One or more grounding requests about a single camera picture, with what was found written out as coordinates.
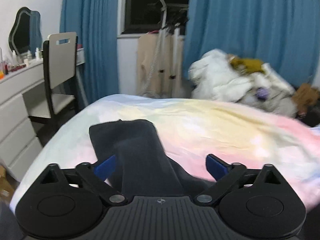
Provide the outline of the dark navy garment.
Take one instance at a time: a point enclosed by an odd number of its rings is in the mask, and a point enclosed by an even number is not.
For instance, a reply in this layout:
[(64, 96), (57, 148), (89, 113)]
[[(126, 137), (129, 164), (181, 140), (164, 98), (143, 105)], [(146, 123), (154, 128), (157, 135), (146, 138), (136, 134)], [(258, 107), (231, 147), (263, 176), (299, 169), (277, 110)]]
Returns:
[(127, 198), (195, 197), (214, 184), (193, 177), (167, 157), (156, 128), (147, 120), (93, 125), (89, 136), (97, 156), (94, 174)]

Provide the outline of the white clothes pile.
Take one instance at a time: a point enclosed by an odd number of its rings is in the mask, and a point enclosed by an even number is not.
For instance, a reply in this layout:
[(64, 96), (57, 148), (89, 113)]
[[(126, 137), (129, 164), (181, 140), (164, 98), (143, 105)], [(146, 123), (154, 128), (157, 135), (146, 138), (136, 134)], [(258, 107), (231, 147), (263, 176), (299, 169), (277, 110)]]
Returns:
[(297, 106), (292, 97), (295, 89), (269, 63), (262, 65), (265, 73), (245, 74), (230, 65), (236, 57), (213, 49), (191, 64), (189, 80), (195, 88), (194, 99), (235, 102), (268, 113), (295, 117)]

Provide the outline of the brown cardboard box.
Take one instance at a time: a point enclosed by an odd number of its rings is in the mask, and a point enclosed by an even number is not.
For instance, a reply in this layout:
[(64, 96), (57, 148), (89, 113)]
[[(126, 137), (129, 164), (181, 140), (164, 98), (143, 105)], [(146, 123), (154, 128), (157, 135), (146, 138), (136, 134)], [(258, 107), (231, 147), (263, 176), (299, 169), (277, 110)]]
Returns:
[(4, 166), (0, 166), (0, 196), (1, 200), (6, 203), (10, 203), (13, 194), (14, 188), (7, 180), (7, 171)]

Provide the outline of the pastel rainbow bed sheet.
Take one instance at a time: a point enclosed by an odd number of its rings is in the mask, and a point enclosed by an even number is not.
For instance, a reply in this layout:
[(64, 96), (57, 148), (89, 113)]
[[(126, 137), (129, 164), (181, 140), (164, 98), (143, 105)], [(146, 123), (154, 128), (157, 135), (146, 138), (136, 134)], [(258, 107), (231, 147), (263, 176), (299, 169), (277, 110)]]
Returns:
[(271, 163), (308, 210), (319, 204), (319, 133), (300, 121), (237, 103), (116, 94), (92, 103), (59, 129), (22, 178), (10, 208), (48, 164), (73, 168), (96, 161), (92, 125), (136, 119), (152, 122), (167, 156), (193, 176), (210, 180), (204, 166), (210, 153), (248, 168)]

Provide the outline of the brown paper bag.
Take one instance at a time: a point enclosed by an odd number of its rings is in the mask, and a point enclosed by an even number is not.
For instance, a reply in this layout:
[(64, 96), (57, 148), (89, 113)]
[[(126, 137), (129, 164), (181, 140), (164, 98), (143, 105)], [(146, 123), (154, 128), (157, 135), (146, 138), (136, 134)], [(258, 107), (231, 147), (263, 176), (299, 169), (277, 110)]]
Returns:
[(292, 97), (293, 102), (297, 106), (298, 115), (306, 114), (309, 107), (317, 104), (318, 99), (319, 90), (316, 87), (312, 87), (309, 83), (301, 84)]

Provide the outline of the white dresser desk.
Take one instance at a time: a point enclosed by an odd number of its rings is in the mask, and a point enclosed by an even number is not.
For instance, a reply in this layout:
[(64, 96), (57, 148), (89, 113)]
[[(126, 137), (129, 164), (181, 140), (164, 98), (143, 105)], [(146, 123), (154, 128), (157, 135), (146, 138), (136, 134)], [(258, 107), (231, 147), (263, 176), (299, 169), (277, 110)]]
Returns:
[(43, 60), (1, 81), (1, 161), (17, 181), (42, 150), (23, 95), (43, 82)]

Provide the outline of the mustard yellow garment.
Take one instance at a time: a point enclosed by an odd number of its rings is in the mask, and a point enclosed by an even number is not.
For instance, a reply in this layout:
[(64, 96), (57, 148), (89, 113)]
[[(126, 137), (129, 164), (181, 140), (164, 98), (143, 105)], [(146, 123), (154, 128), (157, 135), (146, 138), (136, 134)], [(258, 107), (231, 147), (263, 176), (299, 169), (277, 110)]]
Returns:
[(247, 75), (253, 73), (265, 73), (262, 65), (263, 61), (259, 59), (233, 57), (230, 59), (230, 65), (237, 71)]

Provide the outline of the beige black chair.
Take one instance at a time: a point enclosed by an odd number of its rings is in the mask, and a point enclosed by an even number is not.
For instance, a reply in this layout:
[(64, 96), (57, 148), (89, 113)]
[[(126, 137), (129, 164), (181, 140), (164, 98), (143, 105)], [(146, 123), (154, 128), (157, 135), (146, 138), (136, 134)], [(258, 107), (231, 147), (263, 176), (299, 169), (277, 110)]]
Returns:
[(27, 110), (31, 121), (50, 125), (59, 129), (59, 117), (73, 106), (79, 111), (76, 92), (70, 94), (55, 93), (54, 89), (71, 81), (76, 86), (76, 49), (78, 37), (75, 32), (49, 35), (43, 43), (44, 82), (36, 85), (29, 95)]

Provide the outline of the black framed wavy mirror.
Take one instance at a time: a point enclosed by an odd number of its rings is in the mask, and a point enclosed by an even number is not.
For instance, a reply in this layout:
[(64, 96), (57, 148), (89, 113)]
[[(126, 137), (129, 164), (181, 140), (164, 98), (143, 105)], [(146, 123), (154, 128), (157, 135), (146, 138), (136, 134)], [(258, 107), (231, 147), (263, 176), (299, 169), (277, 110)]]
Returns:
[(9, 47), (17, 55), (25, 55), (28, 51), (35, 54), (36, 48), (42, 48), (41, 15), (38, 11), (21, 7), (9, 34)]

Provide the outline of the blue right curtain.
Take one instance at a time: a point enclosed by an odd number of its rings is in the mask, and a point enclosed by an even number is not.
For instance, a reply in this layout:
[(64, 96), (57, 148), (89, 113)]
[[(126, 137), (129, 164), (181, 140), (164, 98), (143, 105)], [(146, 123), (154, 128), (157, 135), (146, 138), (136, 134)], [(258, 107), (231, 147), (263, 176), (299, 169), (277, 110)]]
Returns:
[(298, 87), (319, 62), (319, 0), (189, 0), (183, 73), (212, 49), (267, 62)]

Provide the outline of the blue curtain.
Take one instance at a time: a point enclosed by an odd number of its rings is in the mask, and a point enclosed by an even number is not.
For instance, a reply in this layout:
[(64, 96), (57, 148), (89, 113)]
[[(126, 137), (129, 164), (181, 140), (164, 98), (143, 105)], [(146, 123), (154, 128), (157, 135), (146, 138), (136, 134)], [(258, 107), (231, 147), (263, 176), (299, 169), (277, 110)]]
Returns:
[(82, 80), (87, 99), (119, 93), (118, 0), (63, 0), (60, 31), (76, 32), (85, 51)]
[(189, 0), (183, 73), (212, 49), (267, 62), (298, 87), (319, 62), (319, 0)]

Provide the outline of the white tripod stand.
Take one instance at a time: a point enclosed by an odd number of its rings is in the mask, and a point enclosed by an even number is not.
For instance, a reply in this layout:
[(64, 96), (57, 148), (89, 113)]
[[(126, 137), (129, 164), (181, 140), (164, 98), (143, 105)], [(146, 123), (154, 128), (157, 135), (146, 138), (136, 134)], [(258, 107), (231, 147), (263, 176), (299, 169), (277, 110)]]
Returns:
[(159, 29), (138, 39), (136, 93), (148, 98), (177, 98), (182, 87), (181, 28), (187, 21), (188, 6), (164, 0), (151, 6), (160, 9), (161, 23)]

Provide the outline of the blue left curtain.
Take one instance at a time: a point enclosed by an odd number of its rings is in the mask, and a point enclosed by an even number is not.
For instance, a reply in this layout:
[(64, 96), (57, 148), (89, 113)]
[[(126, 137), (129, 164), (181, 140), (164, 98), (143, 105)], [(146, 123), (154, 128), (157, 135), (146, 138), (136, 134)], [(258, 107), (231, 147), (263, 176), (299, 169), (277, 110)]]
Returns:
[(76, 32), (85, 51), (82, 80), (87, 99), (119, 93), (118, 0), (63, 0), (60, 31)]

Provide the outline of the dark window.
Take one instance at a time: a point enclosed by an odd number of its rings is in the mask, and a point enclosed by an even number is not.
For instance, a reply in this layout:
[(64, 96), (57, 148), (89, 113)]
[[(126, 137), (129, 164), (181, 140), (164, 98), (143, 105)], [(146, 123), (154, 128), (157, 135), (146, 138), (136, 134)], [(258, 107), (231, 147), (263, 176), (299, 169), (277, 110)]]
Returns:
[(178, 25), (185, 34), (189, 0), (125, 0), (123, 34), (142, 34), (160, 29), (166, 12), (165, 26)]

